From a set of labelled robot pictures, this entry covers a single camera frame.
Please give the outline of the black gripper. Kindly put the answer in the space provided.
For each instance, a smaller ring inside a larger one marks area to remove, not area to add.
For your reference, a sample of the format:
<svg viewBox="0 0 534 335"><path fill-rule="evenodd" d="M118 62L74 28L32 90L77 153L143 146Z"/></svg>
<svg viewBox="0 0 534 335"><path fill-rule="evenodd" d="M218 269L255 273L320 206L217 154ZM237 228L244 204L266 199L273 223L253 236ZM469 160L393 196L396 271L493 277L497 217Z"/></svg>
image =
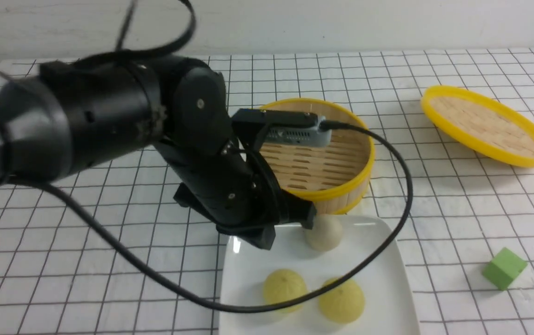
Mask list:
<svg viewBox="0 0 534 335"><path fill-rule="evenodd" d="M239 237L252 246L271 250L275 226L299 223L312 230L317 210L313 202L288 198L275 174L256 151L246 158L235 148L203 155L167 140L156 150L180 177L185 190L181 203L216 223L219 233Z"/></svg>

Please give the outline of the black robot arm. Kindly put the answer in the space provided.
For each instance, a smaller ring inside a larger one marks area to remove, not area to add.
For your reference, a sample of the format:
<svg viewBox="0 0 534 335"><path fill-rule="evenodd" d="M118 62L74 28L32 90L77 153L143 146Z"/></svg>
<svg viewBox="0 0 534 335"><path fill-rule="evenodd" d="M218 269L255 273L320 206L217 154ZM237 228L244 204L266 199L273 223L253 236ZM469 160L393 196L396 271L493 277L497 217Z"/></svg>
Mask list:
<svg viewBox="0 0 534 335"><path fill-rule="evenodd" d="M197 59L80 69L44 63L0 90L0 184L54 182L147 146L180 178L176 203L269 250L275 225L311 229L316 208L283 190L259 149L268 128L316 124L308 113L226 107L224 76Z"/></svg>

